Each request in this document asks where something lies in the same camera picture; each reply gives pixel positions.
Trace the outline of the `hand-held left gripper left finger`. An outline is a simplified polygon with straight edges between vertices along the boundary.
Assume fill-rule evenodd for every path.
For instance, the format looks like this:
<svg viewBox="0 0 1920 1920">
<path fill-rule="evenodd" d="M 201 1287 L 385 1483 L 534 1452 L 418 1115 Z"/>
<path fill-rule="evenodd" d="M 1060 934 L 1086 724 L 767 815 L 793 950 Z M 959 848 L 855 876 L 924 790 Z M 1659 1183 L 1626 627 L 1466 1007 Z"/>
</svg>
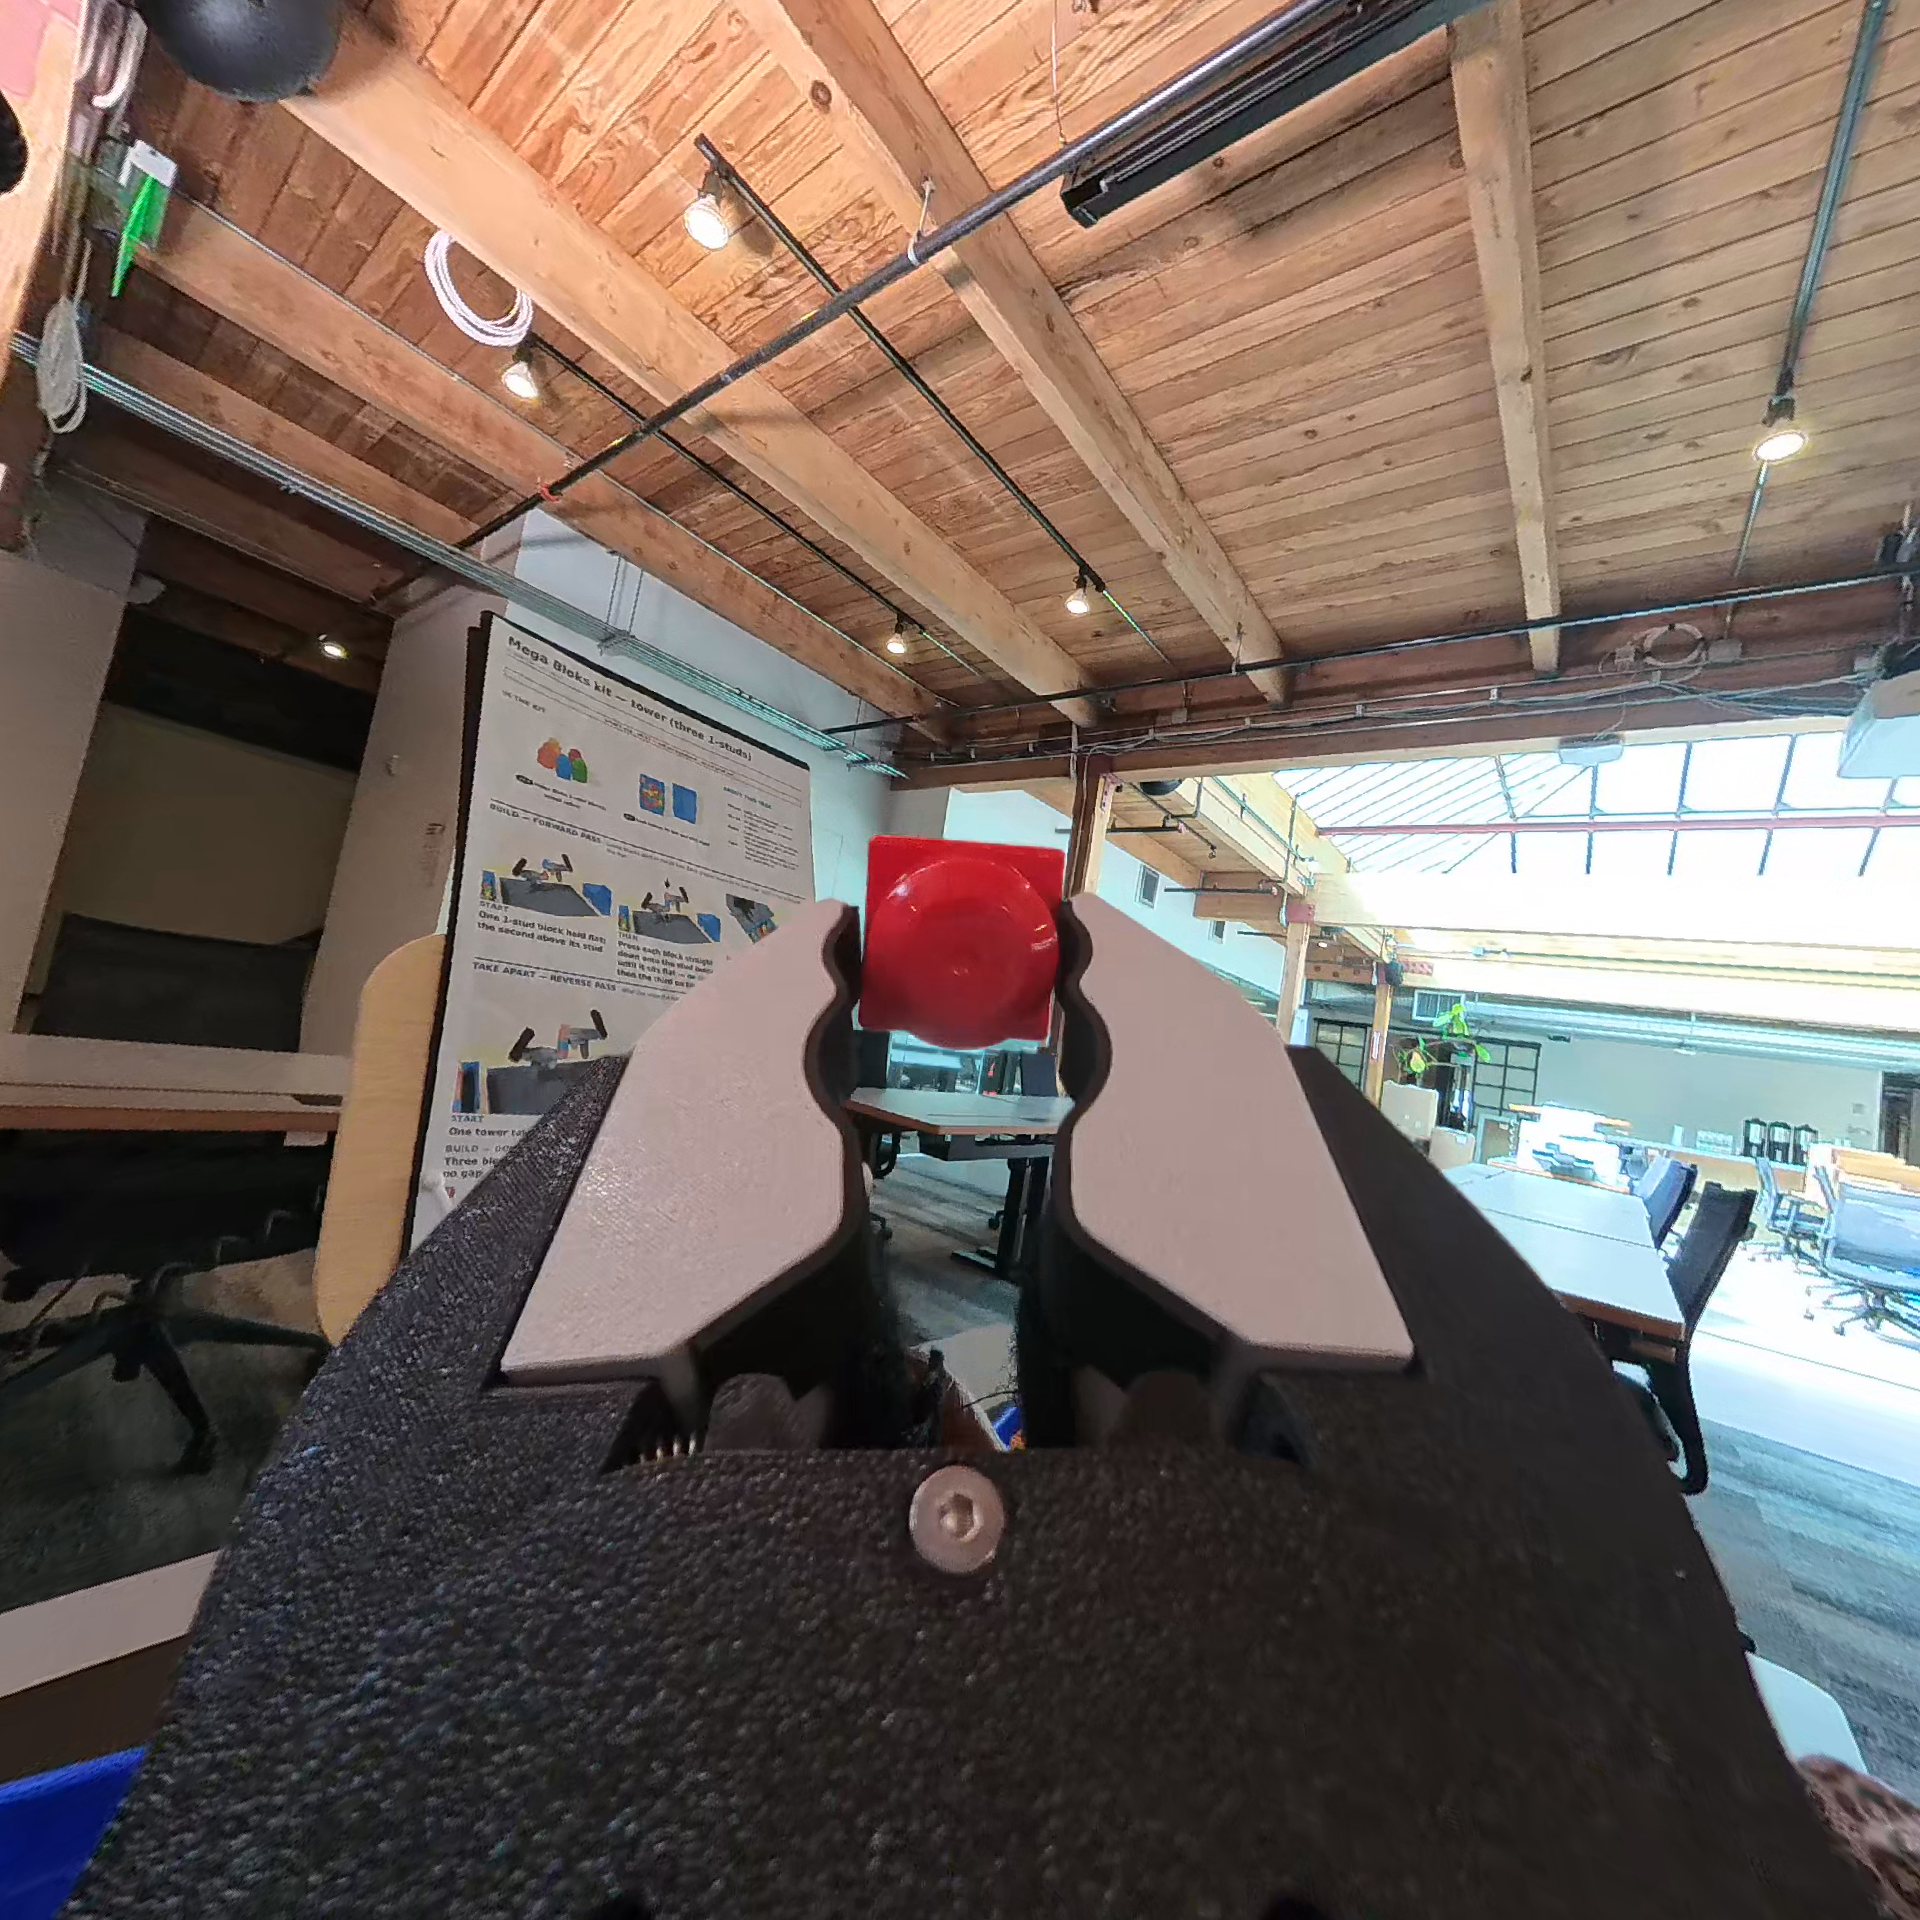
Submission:
<svg viewBox="0 0 1920 1920">
<path fill-rule="evenodd" d="M 700 1386 L 743 1326 L 855 1231 L 851 1130 L 822 1045 L 845 1026 L 859 914 L 804 906 L 633 1045 L 508 1333 L 508 1386 Z"/>
</svg>

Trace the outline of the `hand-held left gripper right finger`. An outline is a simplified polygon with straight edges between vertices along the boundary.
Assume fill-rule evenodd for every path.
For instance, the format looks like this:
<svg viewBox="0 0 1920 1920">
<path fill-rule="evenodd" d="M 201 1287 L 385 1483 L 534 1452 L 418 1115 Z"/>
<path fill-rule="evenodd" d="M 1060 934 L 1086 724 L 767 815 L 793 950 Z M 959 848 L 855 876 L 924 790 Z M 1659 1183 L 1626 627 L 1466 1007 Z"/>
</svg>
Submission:
<svg viewBox="0 0 1920 1920">
<path fill-rule="evenodd" d="M 1405 1370 L 1414 1339 L 1273 1022 L 1102 898 L 1060 907 L 1069 1242 L 1263 1361 Z"/>
</svg>

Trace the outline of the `red mega block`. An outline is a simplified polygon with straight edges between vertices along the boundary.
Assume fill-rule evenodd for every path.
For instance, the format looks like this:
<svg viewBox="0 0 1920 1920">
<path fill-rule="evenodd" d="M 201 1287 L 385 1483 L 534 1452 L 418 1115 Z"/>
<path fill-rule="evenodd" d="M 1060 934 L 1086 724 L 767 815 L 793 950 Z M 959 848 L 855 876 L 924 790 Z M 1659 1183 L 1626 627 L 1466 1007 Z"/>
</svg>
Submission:
<svg viewBox="0 0 1920 1920">
<path fill-rule="evenodd" d="M 1045 1042 L 1060 900 L 1059 847 L 874 835 L 859 1022 L 956 1052 Z"/>
</svg>

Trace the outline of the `blue plastic bin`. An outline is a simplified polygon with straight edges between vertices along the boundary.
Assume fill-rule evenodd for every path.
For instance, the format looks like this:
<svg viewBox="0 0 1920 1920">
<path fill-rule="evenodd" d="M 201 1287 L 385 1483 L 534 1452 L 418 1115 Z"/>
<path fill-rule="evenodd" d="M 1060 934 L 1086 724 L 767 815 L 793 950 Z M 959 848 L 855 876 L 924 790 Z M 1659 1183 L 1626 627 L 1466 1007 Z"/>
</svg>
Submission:
<svg viewBox="0 0 1920 1920">
<path fill-rule="evenodd" d="M 143 1748 L 2 1783 L 2 1917 L 52 1917 L 114 1822 Z"/>
</svg>

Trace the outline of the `person's right forearm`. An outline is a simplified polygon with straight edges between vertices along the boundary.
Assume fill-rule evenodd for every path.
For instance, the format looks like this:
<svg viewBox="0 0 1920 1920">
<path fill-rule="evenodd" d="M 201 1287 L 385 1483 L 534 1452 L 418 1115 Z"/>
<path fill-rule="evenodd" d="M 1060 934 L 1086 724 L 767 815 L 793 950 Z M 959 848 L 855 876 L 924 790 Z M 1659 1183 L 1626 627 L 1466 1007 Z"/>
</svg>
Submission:
<svg viewBox="0 0 1920 1920">
<path fill-rule="evenodd" d="M 1915 1917 L 1915 1803 L 1836 1757 L 1796 1762 L 1836 1845 L 1861 1869 L 1884 1917 Z"/>
</svg>

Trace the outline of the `grey office desk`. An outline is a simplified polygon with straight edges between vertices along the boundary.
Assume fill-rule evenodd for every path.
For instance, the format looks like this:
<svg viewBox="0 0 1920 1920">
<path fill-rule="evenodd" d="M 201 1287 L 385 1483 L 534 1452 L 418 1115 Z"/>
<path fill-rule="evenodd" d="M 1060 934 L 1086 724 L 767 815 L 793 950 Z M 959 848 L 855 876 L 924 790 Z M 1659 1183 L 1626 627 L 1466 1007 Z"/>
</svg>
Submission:
<svg viewBox="0 0 1920 1920">
<path fill-rule="evenodd" d="M 347 1056 L 2 1036 L 5 1133 L 328 1136 Z"/>
<path fill-rule="evenodd" d="M 1482 1163 L 1452 1167 L 1445 1183 L 1607 1353 L 1671 1357 L 1685 1345 L 1685 1313 L 1638 1197 Z"/>
<path fill-rule="evenodd" d="M 898 1163 L 904 1136 L 941 1163 L 1004 1163 L 996 1247 L 956 1251 L 956 1264 L 1017 1282 L 1037 1234 L 1052 1152 L 1069 1122 L 1069 1096 L 1009 1096 L 962 1091 L 851 1091 L 845 1102 L 874 1178 Z"/>
</svg>

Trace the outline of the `green plant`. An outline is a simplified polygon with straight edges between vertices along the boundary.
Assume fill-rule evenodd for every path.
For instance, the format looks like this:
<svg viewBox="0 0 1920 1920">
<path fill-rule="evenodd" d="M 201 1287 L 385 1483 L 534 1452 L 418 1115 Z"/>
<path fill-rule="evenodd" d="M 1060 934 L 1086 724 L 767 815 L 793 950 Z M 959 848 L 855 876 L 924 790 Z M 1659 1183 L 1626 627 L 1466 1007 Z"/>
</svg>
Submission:
<svg viewBox="0 0 1920 1920">
<path fill-rule="evenodd" d="M 1445 1001 L 1443 997 L 1433 1016 L 1416 1016 L 1414 1022 L 1414 1036 L 1397 1052 L 1406 1085 L 1416 1085 L 1429 1069 L 1463 1072 L 1472 1080 L 1472 1072 L 1485 1063 L 1488 1049 L 1478 1042 L 1463 998 Z"/>
</svg>

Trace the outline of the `instruction poster on stand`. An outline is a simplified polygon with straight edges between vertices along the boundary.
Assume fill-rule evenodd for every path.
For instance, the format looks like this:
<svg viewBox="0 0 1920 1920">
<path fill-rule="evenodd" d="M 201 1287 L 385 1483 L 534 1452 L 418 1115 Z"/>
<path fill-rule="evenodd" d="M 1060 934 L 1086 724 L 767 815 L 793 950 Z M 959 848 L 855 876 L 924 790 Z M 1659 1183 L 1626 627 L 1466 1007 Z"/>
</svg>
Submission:
<svg viewBox="0 0 1920 1920">
<path fill-rule="evenodd" d="M 358 997 L 313 1254 L 313 1306 L 328 1343 L 347 1339 L 407 1254 L 443 947 L 443 934 L 395 947 Z"/>
</svg>

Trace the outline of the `black office chair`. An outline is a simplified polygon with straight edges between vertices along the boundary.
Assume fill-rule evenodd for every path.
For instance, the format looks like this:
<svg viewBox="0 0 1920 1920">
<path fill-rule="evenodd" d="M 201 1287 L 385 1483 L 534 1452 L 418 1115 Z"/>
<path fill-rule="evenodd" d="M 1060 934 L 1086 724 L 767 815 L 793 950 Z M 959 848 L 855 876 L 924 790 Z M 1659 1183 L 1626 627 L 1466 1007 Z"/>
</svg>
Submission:
<svg viewBox="0 0 1920 1920">
<path fill-rule="evenodd" d="M 1681 1466 L 1679 1488 L 1685 1500 L 1699 1500 L 1712 1479 L 1692 1389 L 1692 1337 L 1734 1254 L 1749 1237 L 1758 1197 L 1758 1188 L 1724 1188 L 1713 1183 L 1702 1192 L 1679 1254 L 1669 1260 L 1669 1291 L 1681 1316 L 1679 1343 L 1659 1345 L 1635 1339 L 1616 1364 L 1616 1377 L 1638 1409 L 1655 1448 L 1669 1464 Z"/>
<path fill-rule="evenodd" d="M 184 1348 L 286 1348 L 316 1370 L 323 1333 L 186 1302 L 197 1274 L 275 1260 L 319 1242 L 328 1146 L 277 1133 L 52 1133 L 2 1139 L 2 1301 L 103 1279 L 79 1313 L 52 1302 L 2 1333 L 2 1409 L 108 1361 L 114 1381 L 154 1377 L 186 1443 L 179 1475 L 201 1475 L 219 1432 Z"/>
</svg>

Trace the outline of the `white ceiling projector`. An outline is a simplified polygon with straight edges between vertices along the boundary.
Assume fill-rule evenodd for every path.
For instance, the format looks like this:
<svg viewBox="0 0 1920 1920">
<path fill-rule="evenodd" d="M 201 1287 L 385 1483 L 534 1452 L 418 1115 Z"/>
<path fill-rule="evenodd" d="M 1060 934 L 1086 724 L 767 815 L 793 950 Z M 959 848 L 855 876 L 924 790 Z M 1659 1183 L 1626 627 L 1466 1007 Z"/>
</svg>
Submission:
<svg viewBox="0 0 1920 1920">
<path fill-rule="evenodd" d="M 1840 779 L 1915 779 L 1915 646 L 1890 651 L 1838 747 Z"/>
</svg>

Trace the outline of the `black round object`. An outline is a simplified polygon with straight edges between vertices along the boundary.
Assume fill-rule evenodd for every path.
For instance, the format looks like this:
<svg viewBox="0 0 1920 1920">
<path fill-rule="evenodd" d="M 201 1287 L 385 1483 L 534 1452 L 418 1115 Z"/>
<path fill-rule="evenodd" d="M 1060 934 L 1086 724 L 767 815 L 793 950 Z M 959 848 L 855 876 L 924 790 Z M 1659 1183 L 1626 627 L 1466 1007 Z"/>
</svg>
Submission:
<svg viewBox="0 0 1920 1920">
<path fill-rule="evenodd" d="M 240 103 L 316 92 L 339 57 L 347 2 L 133 2 L 179 72 Z"/>
</svg>

